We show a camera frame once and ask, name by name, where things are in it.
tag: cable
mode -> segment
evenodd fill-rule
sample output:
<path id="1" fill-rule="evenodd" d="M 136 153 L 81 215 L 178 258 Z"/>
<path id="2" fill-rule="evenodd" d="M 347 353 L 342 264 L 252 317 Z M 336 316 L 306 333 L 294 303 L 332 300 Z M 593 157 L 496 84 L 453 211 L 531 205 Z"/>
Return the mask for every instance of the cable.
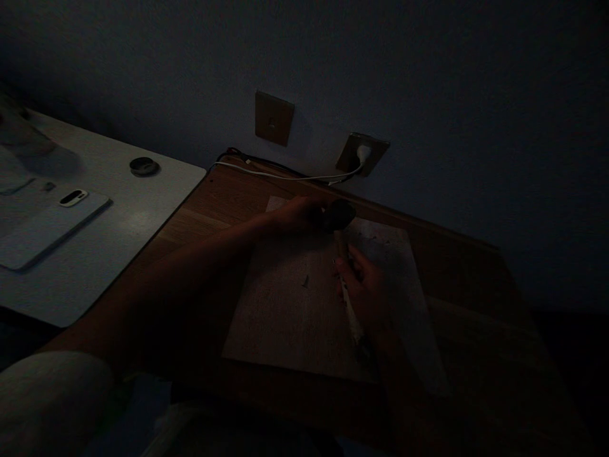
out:
<path id="1" fill-rule="evenodd" d="M 265 163 L 271 166 L 275 166 L 277 168 L 280 168 L 284 171 L 287 171 L 289 173 L 293 173 L 296 176 L 299 176 L 299 178 L 284 178 L 283 176 L 277 176 L 277 175 L 271 175 L 270 173 L 262 173 L 260 171 L 251 171 L 248 170 L 247 168 L 243 168 L 240 167 L 238 165 L 233 165 L 233 164 L 227 164 L 225 162 L 220 162 L 220 160 L 222 160 L 223 157 L 225 156 L 239 156 L 239 158 L 241 158 L 241 160 L 244 163 L 249 163 L 250 160 L 254 160 L 257 162 L 261 162 L 261 163 Z M 313 182 L 317 182 L 318 184 L 322 184 L 322 185 L 326 185 L 326 186 L 331 186 L 334 184 L 341 184 L 344 183 L 345 181 L 350 180 L 351 178 L 353 178 L 364 166 L 364 163 L 366 162 L 366 159 L 370 156 L 370 148 L 366 147 L 366 146 L 360 146 L 357 150 L 357 157 L 360 160 L 360 165 L 357 169 L 350 171 L 349 173 L 345 173 L 342 175 L 331 175 L 331 176 L 307 176 L 304 175 L 296 170 L 291 169 L 290 167 L 287 167 L 285 165 L 281 165 L 277 162 L 273 162 L 271 160 L 268 159 L 263 159 L 261 157 L 256 157 L 256 156 L 249 156 L 243 152 L 241 152 L 239 149 L 235 148 L 235 147 L 229 147 L 227 148 L 226 152 L 223 152 L 222 154 L 220 154 L 218 156 L 218 158 L 216 159 L 216 161 L 211 165 L 211 167 L 209 168 L 209 171 L 211 172 L 214 167 L 216 167 L 217 165 L 225 165 L 225 166 L 229 166 L 231 168 L 237 168 L 241 171 L 244 171 L 246 173 L 250 173 L 252 175 L 260 175 L 260 176 L 267 176 L 270 178 L 277 178 L 277 179 L 281 179 L 281 180 L 287 180 L 287 181 L 305 181 L 305 180 L 310 180 Z M 320 181 L 320 179 L 334 179 L 334 178 L 343 178 L 339 181 Z"/>
<path id="2" fill-rule="evenodd" d="M 269 178 L 277 178 L 283 179 L 285 181 L 308 181 L 308 180 L 319 180 L 319 179 L 334 179 L 334 178 L 344 178 L 346 176 L 351 176 L 360 171 L 363 168 L 363 163 L 360 163 L 359 167 L 350 171 L 349 173 L 345 173 L 343 175 L 334 175 L 334 176 L 307 176 L 306 178 L 284 178 L 283 176 L 271 175 L 270 173 L 263 173 L 261 171 L 252 171 L 247 168 L 240 167 L 238 165 L 227 164 L 226 162 L 215 162 L 214 165 L 225 165 L 231 168 L 237 168 L 241 171 L 245 171 L 246 173 L 250 173 L 251 175 L 259 175 L 259 176 L 267 176 Z"/>

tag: wall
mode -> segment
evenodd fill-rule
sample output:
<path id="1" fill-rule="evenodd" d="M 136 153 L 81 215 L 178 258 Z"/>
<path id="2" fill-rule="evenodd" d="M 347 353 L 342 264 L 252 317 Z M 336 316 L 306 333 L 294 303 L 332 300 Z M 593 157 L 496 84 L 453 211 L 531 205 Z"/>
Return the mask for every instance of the wall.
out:
<path id="1" fill-rule="evenodd" d="M 390 140 L 346 190 L 500 246 L 534 306 L 606 312 L 606 3 L 328 3 L 5 0 L 0 78 L 201 166 L 327 173 L 350 131 Z M 287 148 L 256 89 L 296 104 Z"/>

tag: white smartphone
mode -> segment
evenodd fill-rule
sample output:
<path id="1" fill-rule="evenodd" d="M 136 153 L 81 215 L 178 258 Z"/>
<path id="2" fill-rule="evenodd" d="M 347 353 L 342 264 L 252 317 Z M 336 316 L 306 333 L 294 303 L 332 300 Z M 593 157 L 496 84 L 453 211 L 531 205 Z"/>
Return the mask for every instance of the white smartphone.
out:
<path id="1" fill-rule="evenodd" d="M 62 196 L 0 239 L 0 265 L 10 270 L 31 267 L 111 202 L 105 195 L 82 189 Z"/>

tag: power outlet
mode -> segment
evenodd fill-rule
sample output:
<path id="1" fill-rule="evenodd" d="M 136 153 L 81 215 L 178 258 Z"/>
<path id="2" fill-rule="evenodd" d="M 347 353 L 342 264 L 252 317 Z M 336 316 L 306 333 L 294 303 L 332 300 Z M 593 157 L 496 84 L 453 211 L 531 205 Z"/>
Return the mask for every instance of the power outlet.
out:
<path id="1" fill-rule="evenodd" d="M 293 117 L 293 104 L 268 93 L 256 92 L 256 136 L 287 146 Z"/>
<path id="2" fill-rule="evenodd" d="M 368 146 L 372 150 L 370 157 L 368 157 L 362 170 L 359 172 L 360 176 L 368 176 L 378 161 L 381 160 L 381 157 L 389 148 L 390 143 L 377 140 L 376 138 L 362 133 L 352 133 L 349 135 L 349 139 L 347 139 L 347 142 L 344 145 L 343 152 L 336 162 L 336 168 L 345 173 L 357 169 L 360 165 L 360 160 L 357 157 L 357 148 L 361 145 Z"/>

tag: white sleeve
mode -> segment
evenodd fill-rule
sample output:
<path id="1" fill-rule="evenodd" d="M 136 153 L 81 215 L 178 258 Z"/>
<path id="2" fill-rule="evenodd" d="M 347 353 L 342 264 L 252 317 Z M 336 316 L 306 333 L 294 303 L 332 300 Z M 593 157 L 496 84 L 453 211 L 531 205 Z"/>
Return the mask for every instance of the white sleeve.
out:
<path id="1" fill-rule="evenodd" d="M 0 455 L 73 456 L 86 446 L 114 384 L 82 352 L 42 352 L 0 373 Z"/>

